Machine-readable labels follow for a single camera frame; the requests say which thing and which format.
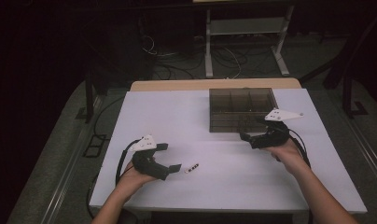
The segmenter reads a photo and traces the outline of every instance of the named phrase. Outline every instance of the dark background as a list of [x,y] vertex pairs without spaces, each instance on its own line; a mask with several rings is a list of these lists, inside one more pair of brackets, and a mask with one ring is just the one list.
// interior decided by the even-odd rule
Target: dark background
[[[298,5],[289,33],[351,34],[368,7],[373,9],[363,1],[333,2]],[[203,11],[159,17],[148,12],[146,18],[158,19],[138,27],[143,15],[137,12],[72,10],[94,5],[96,1],[0,1],[0,223],[6,223],[65,102],[88,73],[94,75],[100,93],[111,85],[129,86],[147,79],[151,71],[152,60],[142,51],[141,35],[157,30],[159,41],[188,41],[189,46],[192,36],[204,31]],[[169,32],[173,29],[178,34]],[[377,98],[377,57],[369,57],[377,50],[377,31],[369,39],[356,58],[357,67],[351,69],[368,89],[376,90]]]

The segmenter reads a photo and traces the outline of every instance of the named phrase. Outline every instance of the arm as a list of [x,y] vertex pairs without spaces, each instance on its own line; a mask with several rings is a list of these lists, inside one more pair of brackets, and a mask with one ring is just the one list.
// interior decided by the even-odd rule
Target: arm
[[280,147],[268,147],[266,150],[278,158],[296,178],[316,223],[357,223],[305,163],[293,141],[289,139]]
[[115,189],[110,193],[92,223],[117,223],[123,205],[130,200],[131,196],[145,183],[155,179],[156,178],[152,176],[140,174],[133,168],[132,162],[128,163],[124,175],[120,178]]

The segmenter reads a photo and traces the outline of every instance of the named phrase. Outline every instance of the black cable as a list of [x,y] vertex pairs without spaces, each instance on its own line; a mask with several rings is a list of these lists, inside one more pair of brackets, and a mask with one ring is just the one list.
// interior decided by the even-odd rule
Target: black cable
[[[305,144],[304,144],[304,141],[302,141],[302,138],[296,133],[294,132],[293,130],[289,129],[289,131],[293,132],[301,141],[301,144],[299,143],[299,141],[292,137],[291,135],[289,136],[291,140],[293,140],[294,144],[296,144],[297,148],[299,149],[299,152],[302,156],[302,159],[305,161],[305,163],[307,163],[307,165],[311,168],[311,163],[308,159],[308,155],[307,155],[307,149],[305,147]],[[313,212],[311,211],[311,209],[309,209],[309,216],[308,216],[308,224],[313,224],[314,223],[314,214]]]
[[121,99],[123,99],[124,97],[119,97],[117,100],[113,101],[112,103],[110,103],[109,105],[107,105],[104,109],[102,109],[101,113],[99,113],[98,117],[96,118],[96,121],[93,125],[93,135],[98,138],[99,140],[103,140],[103,141],[110,141],[109,138],[107,139],[104,139],[103,137],[100,137],[100,135],[96,132],[96,125],[98,123],[98,120],[99,118],[101,117],[101,115],[107,110],[107,108],[109,108],[111,105],[115,104],[116,102],[120,101]]
[[[201,64],[202,64],[202,62],[203,62],[203,58],[204,58],[204,56],[202,56],[201,59],[200,59],[200,61],[199,61],[195,66],[193,66],[193,67],[190,67],[190,68],[177,68],[177,69],[182,69],[182,70],[194,70],[194,69],[196,69],[196,68],[198,68],[198,67],[201,66]],[[184,61],[186,61],[186,60],[187,60],[187,59],[182,60],[182,61],[175,61],[175,62],[160,62],[160,60],[159,60],[157,63],[158,63],[158,64],[164,64],[164,65],[172,66],[172,65],[167,64],[167,63],[178,63],[178,62],[184,62]]]
[[229,52],[229,55],[231,55],[231,53],[233,52],[234,56],[229,57],[229,56],[226,56],[226,55],[223,55],[222,53],[220,53],[218,49],[213,49],[213,52],[216,52],[220,56],[220,58],[223,59],[226,62],[236,63],[235,59],[237,59],[237,60],[244,59],[243,62],[239,62],[240,64],[246,64],[248,62],[245,53],[241,53],[239,50],[234,50],[234,49],[231,49],[231,48],[225,48],[225,47],[221,47],[221,46],[215,46],[215,48],[224,49],[224,50]]
[[95,216],[93,215],[91,209],[90,209],[90,193],[91,193],[91,190],[92,190],[92,187],[93,187],[93,184],[95,183],[95,180],[98,178],[98,175],[99,173],[93,178],[93,180],[91,181],[91,184],[90,184],[90,187],[89,189],[87,190],[87,196],[86,196],[86,207],[87,207],[87,212],[89,213],[90,217],[92,219],[95,218]]
[[[221,44],[214,44],[216,47],[218,47],[218,45],[228,45],[228,46],[233,46],[234,44],[232,43],[221,43]],[[250,47],[250,48],[246,48],[246,51],[244,53],[240,53],[241,55],[243,56],[248,56],[248,55],[261,55],[261,54],[264,54],[264,53],[267,53],[268,51],[270,51],[270,48],[267,47],[265,51],[261,51],[261,52],[256,52],[256,53],[249,53],[251,50],[253,49],[258,49],[258,46],[255,46],[254,44]]]
[[213,57],[212,57],[212,59],[215,60],[215,62],[217,62],[218,64],[220,64],[223,67],[227,67],[227,68],[237,68],[238,67],[237,63],[234,63],[234,66],[226,65],[226,64],[222,63],[218,58],[219,58],[219,56],[216,56],[216,55],[213,55]]
[[117,167],[117,171],[116,171],[116,185],[118,184],[119,182],[119,178],[121,177],[121,167],[122,167],[122,164],[124,163],[124,160],[125,160],[125,157],[127,156],[127,151],[128,149],[130,149],[130,147],[139,142],[140,139],[136,139],[134,141],[132,141],[123,151],[122,151],[122,154],[121,154],[121,157],[119,158],[119,165]]
[[194,75],[192,75],[189,71],[187,71],[187,70],[185,70],[183,68],[178,68],[178,67],[175,67],[175,66],[172,66],[172,65],[169,65],[169,64],[164,64],[164,63],[156,63],[156,65],[158,65],[158,66],[164,66],[164,67],[169,67],[169,68],[173,68],[173,69],[182,71],[182,72],[188,74],[191,77],[191,79],[195,79]]
[[[235,56],[235,54],[237,54],[237,51],[232,52],[232,50],[230,50],[230,51],[229,51],[229,54],[232,55],[232,53],[233,53],[234,56]],[[231,63],[232,65],[236,65],[236,64],[237,64],[236,61],[238,61],[240,65],[242,65],[242,64],[246,64],[246,63],[247,63],[247,58],[246,58],[246,56],[242,55],[241,53],[238,53],[238,54],[241,55],[241,56],[235,56],[235,58],[234,58],[234,57],[227,57],[227,56],[223,55],[222,53],[220,53],[220,50],[218,50],[218,49],[213,49],[212,52],[211,52],[211,54],[212,54],[212,56],[213,56],[212,58],[219,58],[219,59],[223,60],[223,61],[226,62],[226,63]],[[236,68],[236,67],[237,67],[237,66],[228,66],[228,65],[226,65],[226,64],[223,64],[223,63],[222,63],[221,61],[219,61],[219,60],[217,60],[217,62],[220,63],[221,65],[225,66],[225,67],[229,67],[229,68]]]
[[197,52],[193,52],[190,55],[181,54],[180,52],[176,53],[174,55],[164,55],[164,56],[159,55],[157,60],[158,60],[158,62],[162,62],[162,63],[181,63],[181,62],[187,61],[188,59],[193,58],[195,55],[197,55],[199,53],[202,54],[203,50],[197,50]]
[[168,73],[169,73],[169,76],[168,76],[167,78],[162,78],[162,77],[160,76],[160,74],[159,74],[158,71],[153,71],[153,74],[155,74],[160,80],[169,80],[169,79],[171,79],[171,76],[175,74],[175,72],[173,72],[173,71],[171,70],[171,68],[166,67],[166,66],[161,65],[161,64],[160,64],[159,66],[160,66],[160,67],[163,67],[163,68],[165,68],[165,69],[167,69],[167,70],[168,70]]

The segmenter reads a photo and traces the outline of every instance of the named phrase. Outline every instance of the wire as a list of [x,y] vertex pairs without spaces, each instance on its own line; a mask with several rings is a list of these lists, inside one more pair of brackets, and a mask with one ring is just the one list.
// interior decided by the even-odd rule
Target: wire
[[92,179],[91,184],[89,189],[87,190],[87,196],[86,196],[86,207],[87,207],[87,212],[89,213],[90,217],[92,219],[95,218],[95,215],[92,213],[91,208],[90,208],[90,193],[93,188],[93,184],[95,183],[95,180],[98,178],[99,173]]
[[151,40],[151,48],[150,48],[150,49],[142,48],[142,49],[143,49],[145,52],[147,52],[147,53],[149,53],[149,54],[151,54],[151,55],[157,55],[157,51],[156,51],[156,50],[152,51],[152,50],[154,49],[154,39],[151,38],[151,36],[149,36],[149,35],[144,35],[144,38],[148,38],[148,39]]
[[289,131],[293,132],[293,133],[294,133],[294,134],[300,139],[300,141],[301,141],[301,143],[302,143],[302,147],[303,147],[303,149],[304,149],[304,152],[307,153],[307,148],[305,147],[304,141],[302,141],[302,138],[299,136],[299,134],[296,133],[296,132],[294,132],[294,131],[291,130],[291,129],[289,129]]
[[124,163],[124,160],[125,160],[125,156],[127,155],[127,151],[128,149],[135,143],[139,142],[140,139],[136,139],[136,140],[133,140],[123,151],[122,151],[122,154],[121,154],[121,157],[119,158],[119,165],[117,167],[117,171],[116,171],[116,185],[118,184],[119,182],[119,178],[121,177],[121,167],[122,167],[122,164]]
[[228,52],[232,55],[232,57],[235,59],[235,62],[237,62],[237,65],[238,65],[239,71],[238,71],[238,74],[235,75],[235,77],[232,78],[232,79],[235,79],[236,77],[238,77],[238,76],[241,74],[241,71],[242,71],[241,65],[240,65],[240,63],[238,62],[238,59],[235,57],[235,55],[234,55],[229,49],[226,49],[226,48],[223,48],[223,49],[225,49],[226,51],[228,51]]
[[167,77],[167,78],[162,78],[161,76],[160,76],[160,74],[159,74],[159,72],[157,72],[157,71],[153,71],[153,73],[160,79],[160,80],[169,80],[169,79],[171,79],[171,76],[172,75],[176,75],[176,73],[174,72],[174,71],[172,71],[169,67],[165,67],[167,70],[168,70],[168,72],[169,72],[169,76]]
[[[158,62],[162,62],[162,63],[180,63],[180,62],[185,62],[185,61],[187,61],[188,59],[192,58],[193,56],[195,56],[198,53],[203,53],[203,51],[193,52],[190,55],[180,54],[180,53],[177,53],[177,52],[176,53],[163,54],[163,55],[160,55],[160,57],[158,58]],[[175,55],[175,56],[183,56],[183,57],[180,58],[180,59],[176,57],[176,59],[174,59],[174,60],[171,60],[170,58],[163,58],[163,57],[173,56],[173,55]]]
[[177,54],[179,54],[179,52],[157,54],[157,57],[168,57],[168,56],[173,56],[173,55],[177,55]]
[[93,125],[93,134],[96,138],[98,138],[99,140],[103,140],[103,141],[110,141],[109,138],[106,138],[104,139],[103,137],[100,137],[100,135],[96,132],[96,125],[98,124],[98,120],[99,118],[101,117],[101,115],[107,110],[107,108],[109,108],[111,105],[115,104],[116,102],[120,101],[121,99],[123,99],[124,97],[119,97],[117,100],[113,101],[112,103],[110,103],[109,105],[107,105],[102,111],[101,113],[99,113],[98,117],[96,118],[96,121]]
[[191,77],[191,79],[195,79],[195,76],[192,75],[192,74],[188,71],[189,69],[186,70],[186,69],[178,68],[178,67],[175,67],[175,66],[172,66],[172,65],[169,65],[169,64],[165,64],[165,63],[156,63],[156,65],[158,65],[158,66],[163,66],[163,67],[165,67],[165,68],[173,68],[173,69],[175,69],[175,70],[182,71],[182,72],[188,74],[188,75]]
[[[196,68],[198,68],[198,67],[201,66],[201,64],[202,64],[202,62],[203,62],[203,58],[204,58],[204,54],[202,54],[202,56],[201,56],[201,58],[200,58],[200,61],[199,61],[196,65],[194,65],[193,67],[190,67],[190,68],[180,68],[180,69],[183,69],[183,70],[194,70],[194,69],[196,69]],[[188,60],[187,57],[184,58],[184,59],[181,59],[181,60],[175,60],[175,61],[164,61],[164,60],[160,60],[160,59],[158,59],[157,63],[158,63],[158,64],[180,63],[180,62],[184,62],[184,61],[187,61],[187,60]]]
[[[254,48],[255,47],[249,48],[249,49],[245,50],[244,52],[240,52],[239,50],[232,51],[230,49],[230,54],[231,55],[233,54],[233,56],[235,56],[235,58],[234,57],[232,57],[232,58],[226,57],[223,54],[221,54],[219,50],[213,49],[212,50],[212,55],[213,55],[212,59],[215,60],[217,63],[219,63],[220,65],[222,65],[224,67],[228,67],[228,68],[237,68],[238,67],[238,69],[239,69],[239,66],[237,65],[238,64],[237,61],[238,61],[239,65],[241,66],[241,73],[239,74],[240,77],[242,77],[242,76],[252,77],[252,75],[244,75],[244,71],[251,72],[251,73],[259,72],[262,75],[267,75],[271,71],[276,70],[276,69],[273,69],[271,71],[266,71],[266,72],[259,70],[258,68],[261,67],[266,62],[266,60],[270,57],[271,49],[267,47],[267,49],[265,49],[265,50],[263,49],[260,52],[250,52]],[[244,68],[243,67],[243,64],[246,64],[246,63],[249,62],[247,56],[257,56],[257,55],[263,55],[263,54],[267,54],[267,55],[263,59],[258,60],[258,61],[260,61],[260,63],[258,63],[258,65],[256,65],[254,68],[250,69],[250,68]]]

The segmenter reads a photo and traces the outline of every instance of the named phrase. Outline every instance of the cable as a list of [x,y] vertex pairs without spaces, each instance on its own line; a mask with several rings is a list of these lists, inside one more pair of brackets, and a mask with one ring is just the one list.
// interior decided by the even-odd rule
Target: cable
[[87,190],[87,196],[86,196],[86,207],[87,207],[87,212],[89,213],[90,217],[92,219],[95,218],[95,216],[93,215],[91,209],[90,209],[90,193],[91,193],[91,190],[93,188],[93,184],[95,183],[95,180],[98,178],[98,175],[99,173],[93,178],[93,180],[91,181],[91,184],[90,184],[90,187],[89,189]]
[[122,154],[121,154],[121,157],[119,158],[119,165],[117,167],[117,171],[116,171],[116,185],[118,184],[119,182],[119,178],[121,177],[121,167],[122,167],[122,164],[124,163],[124,160],[125,160],[125,156],[127,156],[127,151],[128,149],[135,143],[139,142],[140,139],[136,139],[136,140],[133,140],[123,151],[122,151]]
[[[293,130],[291,129],[288,129],[290,132],[293,132],[301,141],[301,144],[299,143],[299,141],[292,137],[291,135],[289,135],[290,139],[294,142],[294,144],[297,146],[297,148],[299,149],[299,152],[302,156],[302,159],[305,161],[305,163],[307,163],[307,165],[311,168],[311,163],[308,159],[308,155],[307,155],[307,148],[305,147],[305,144],[304,144],[304,141],[302,141],[302,138],[299,136],[298,133],[294,132]],[[313,212],[311,211],[311,209],[309,209],[309,216],[308,216],[308,224],[313,224],[314,223],[314,214]]]
[[235,77],[232,78],[232,79],[235,79],[236,77],[238,77],[238,76],[241,74],[241,71],[242,71],[241,65],[240,65],[240,63],[238,62],[238,59],[235,57],[235,55],[234,55],[229,49],[226,49],[226,48],[223,48],[223,49],[225,49],[226,51],[228,51],[228,52],[232,55],[232,57],[235,59],[235,62],[237,62],[237,65],[238,65],[239,71],[238,71],[238,74],[235,75]]
[[168,57],[168,56],[173,56],[173,55],[177,55],[177,54],[179,54],[179,52],[157,54],[157,57]]
[[253,69],[246,68],[244,70],[245,71],[252,71],[252,72],[260,72],[261,74],[265,74],[265,75],[268,75],[271,71],[276,70],[275,68],[273,70],[268,71],[268,72],[262,72],[262,71],[258,70],[258,68],[261,67],[267,61],[268,58],[270,58],[271,52],[270,51],[268,51],[268,52],[269,52],[269,54],[267,54],[263,59],[261,59],[260,62]]
[[157,55],[158,52],[156,50],[152,51],[154,49],[154,39],[151,38],[151,36],[149,35],[144,35],[144,38],[148,38],[151,40],[151,48],[150,49],[145,49],[145,48],[142,48],[145,52],[151,54],[151,55]]
[[[192,58],[194,55],[196,54],[199,54],[199,53],[202,53],[202,51],[198,51],[198,52],[193,52],[191,55],[185,55],[185,54],[180,54],[180,53],[169,53],[169,54],[164,54],[164,55],[159,55],[160,57],[158,58],[158,62],[160,63],[181,63],[181,62],[185,62],[187,61],[188,59]],[[175,59],[175,60],[171,60],[171,59],[165,59],[163,57],[166,57],[166,56],[184,56],[183,58],[181,59]]]
[[171,79],[171,76],[172,75],[176,75],[176,73],[174,72],[174,71],[172,71],[169,67],[165,67],[167,70],[168,70],[168,72],[169,72],[169,76],[167,77],[167,78],[162,78],[161,76],[160,76],[160,74],[159,74],[159,72],[157,72],[157,71],[153,71],[153,73],[160,79],[160,80],[169,80],[169,79]]
[[165,64],[165,63],[156,63],[156,65],[158,65],[158,66],[164,66],[165,68],[173,68],[173,69],[182,71],[182,72],[188,74],[191,77],[191,79],[195,79],[194,75],[192,75],[189,71],[187,71],[187,70],[185,70],[183,68],[178,68],[178,67],[175,67],[175,66],[172,66],[172,65],[169,65],[169,64]]
[[98,138],[99,140],[103,140],[103,141],[110,141],[110,139],[104,139],[104,138],[101,138],[100,135],[96,132],[96,125],[98,123],[98,120],[99,118],[101,117],[101,115],[107,110],[107,108],[109,108],[111,105],[115,104],[116,102],[120,101],[121,99],[123,99],[124,97],[119,97],[117,100],[113,101],[112,103],[110,103],[109,105],[107,105],[102,111],[101,113],[99,113],[98,117],[96,118],[96,121],[93,125],[93,134],[96,138]]
[[[179,68],[179,69],[183,69],[183,70],[194,70],[194,69],[196,69],[196,68],[198,68],[198,67],[200,67],[201,66],[201,64],[202,64],[202,62],[203,62],[203,58],[204,58],[204,54],[202,54],[202,57],[200,58],[200,61],[195,65],[195,66],[193,66],[193,67],[190,67],[190,68]],[[158,60],[157,61],[157,63],[158,64],[167,64],[167,63],[180,63],[180,62],[184,62],[184,61],[187,61],[188,59],[182,59],[182,60],[179,60],[179,61],[163,61],[163,60]]]
[[[233,55],[232,58],[231,57],[226,57],[226,56],[222,55],[219,52],[219,50],[217,50],[217,49],[213,49],[212,50],[212,55],[214,57],[220,58],[221,60],[223,60],[223,61],[225,61],[227,63],[231,63],[233,65],[236,65],[236,61],[239,61],[238,59],[242,59],[242,58],[244,60],[242,62],[239,62],[240,65],[246,64],[248,62],[247,57],[244,54],[242,54],[241,52],[239,52],[239,51],[235,51],[235,53],[232,53],[232,51],[230,50],[229,54]],[[235,68],[236,67],[236,66],[233,66],[233,67],[228,66],[228,65],[226,65],[224,63],[221,63],[220,61],[218,61],[218,63],[220,63],[221,65],[223,65],[225,67],[229,67],[229,68]]]

